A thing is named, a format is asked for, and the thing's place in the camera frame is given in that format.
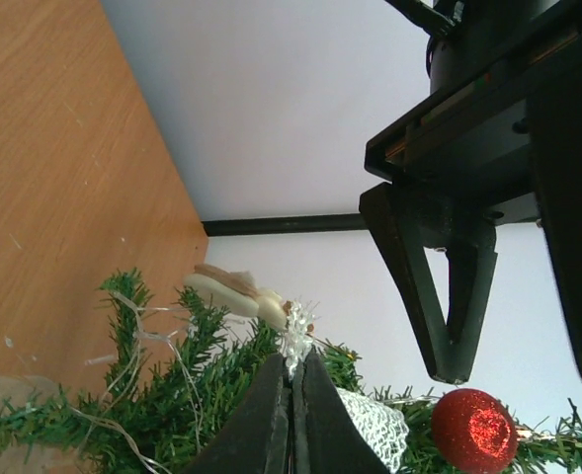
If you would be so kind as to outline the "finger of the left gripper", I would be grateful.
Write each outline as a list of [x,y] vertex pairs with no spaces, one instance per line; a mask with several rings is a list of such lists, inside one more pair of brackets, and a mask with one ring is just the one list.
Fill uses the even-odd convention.
[[[496,230],[472,206],[424,189],[377,185],[359,212],[404,303],[429,376],[471,376],[497,263]],[[448,261],[449,309],[441,307],[426,250]]]
[[540,220],[582,379],[582,73],[527,100]]

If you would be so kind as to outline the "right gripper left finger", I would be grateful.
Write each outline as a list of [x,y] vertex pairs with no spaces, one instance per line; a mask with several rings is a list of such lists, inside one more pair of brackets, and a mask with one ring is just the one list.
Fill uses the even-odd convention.
[[215,438],[187,473],[287,473],[290,468],[291,391],[283,357],[270,355]]

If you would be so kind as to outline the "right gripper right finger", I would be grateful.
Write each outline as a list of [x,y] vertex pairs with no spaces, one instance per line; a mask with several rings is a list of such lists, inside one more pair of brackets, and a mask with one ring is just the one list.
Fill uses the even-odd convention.
[[307,355],[292,381],[292,471],[387,471],[355,428],[317,351]]

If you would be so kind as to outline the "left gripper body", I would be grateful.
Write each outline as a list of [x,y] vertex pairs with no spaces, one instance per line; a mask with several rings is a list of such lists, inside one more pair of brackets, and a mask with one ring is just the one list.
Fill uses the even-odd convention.
[[494,227],[540,222],[527,100],[582,73],[582,1],[396,1],[428,35],[430,94],[366,147],[398,189],[472,206]]

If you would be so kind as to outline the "white mesh bow ornament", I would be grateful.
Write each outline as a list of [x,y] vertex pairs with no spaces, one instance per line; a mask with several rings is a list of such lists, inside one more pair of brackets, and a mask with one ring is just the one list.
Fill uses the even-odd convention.
[[335,370],[333,382],[337,394],[357,433],[388,472],[398,472],[409,434],[402,412],[363,392],[360,385],[361,377],[355,370],[357,357],[354,354],[343,346],[315,341],[311,330],[313,314],[296,301],[285,302],[282,310],[287,322],[281,354],[288,376],[295,376],[309,351],[317,349],[317,354],[325,366]]

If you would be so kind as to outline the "red bauble ornament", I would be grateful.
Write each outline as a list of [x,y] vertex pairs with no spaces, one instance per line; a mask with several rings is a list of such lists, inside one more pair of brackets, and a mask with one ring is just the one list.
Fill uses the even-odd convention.
[[508,410],[481,390],[445,394],[433,409],[431,430],[441,455],[465,473],[500,473],[518,450],[517,429]]

